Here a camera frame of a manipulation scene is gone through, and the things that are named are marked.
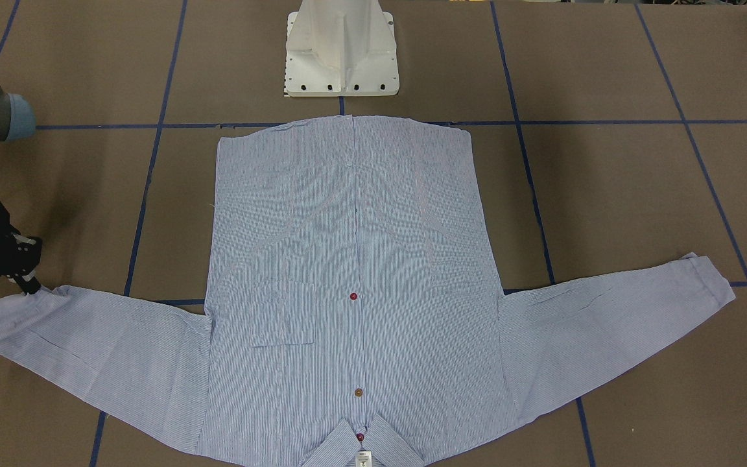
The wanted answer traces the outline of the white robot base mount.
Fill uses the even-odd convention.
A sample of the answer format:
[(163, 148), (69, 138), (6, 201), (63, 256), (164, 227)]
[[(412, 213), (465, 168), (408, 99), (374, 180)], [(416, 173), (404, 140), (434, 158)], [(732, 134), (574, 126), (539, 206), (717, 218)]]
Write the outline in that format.
[(391, 97), (394, 16), (377, 1), (303, 1), (287, 16), (286, 97)]

